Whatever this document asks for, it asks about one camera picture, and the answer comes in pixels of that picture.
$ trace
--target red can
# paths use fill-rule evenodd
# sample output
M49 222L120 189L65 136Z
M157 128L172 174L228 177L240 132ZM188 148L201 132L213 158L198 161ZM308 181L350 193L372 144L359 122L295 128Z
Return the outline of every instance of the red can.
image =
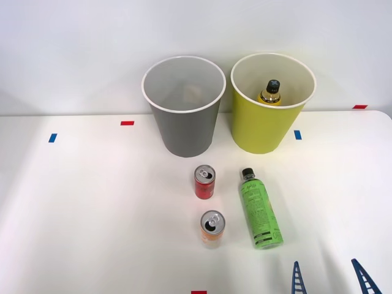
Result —
M200 199L209 199L214 194L215 170L201 165L195 170L195 194Z

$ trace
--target drink can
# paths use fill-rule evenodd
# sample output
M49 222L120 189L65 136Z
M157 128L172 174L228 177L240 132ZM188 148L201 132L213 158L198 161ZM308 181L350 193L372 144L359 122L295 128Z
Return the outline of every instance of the drink can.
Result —
M209 199L214 194L215 170L209 165L201 165L195 170L195 194L200 199Z
M223 215L216 210L209 210L200 219L202 228L202 241L211 248L220 245L226 220Z

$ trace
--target black bottle cap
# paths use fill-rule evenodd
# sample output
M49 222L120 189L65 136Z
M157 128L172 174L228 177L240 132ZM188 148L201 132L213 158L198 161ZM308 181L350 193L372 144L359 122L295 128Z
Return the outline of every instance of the black bottle cap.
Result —
M278 80L270 80L268 82L266 91L271 93L271 94L275 94L279 92L279 87L281 86L281 84L279 83Z
M245 168L243 170L243 177L245 178L245 176L247 175L254 175L255 173L253 172L253 169L251 169L250 167Z

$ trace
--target plastic bottle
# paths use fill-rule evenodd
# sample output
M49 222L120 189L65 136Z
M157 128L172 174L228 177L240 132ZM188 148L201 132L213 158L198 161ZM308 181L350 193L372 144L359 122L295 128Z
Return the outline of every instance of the plastic bottle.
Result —
M281 95L279 94L279 87L281 84L278 80L270 80L267 88L263 90L258 96L257 101L262 104L271 106L280 106Z
M243 205L256 248L267 249L282 244L283 237L264 184L255 178L251 168L243 170L243 179Z

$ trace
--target plastic bucket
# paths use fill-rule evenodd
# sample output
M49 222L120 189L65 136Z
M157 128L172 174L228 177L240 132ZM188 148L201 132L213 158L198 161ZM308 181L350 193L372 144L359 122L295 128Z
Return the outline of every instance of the plastic bucket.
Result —
M166 148L181 157L197 156L210 146L225 89L223 71L195 56L158 62L141 83Z
M312 71L295 58L257 53L240 59L231 73L234 87L232 135L243 150L263 154L279 145L316 89ZM279 80L281 106L257 102L268 81Z

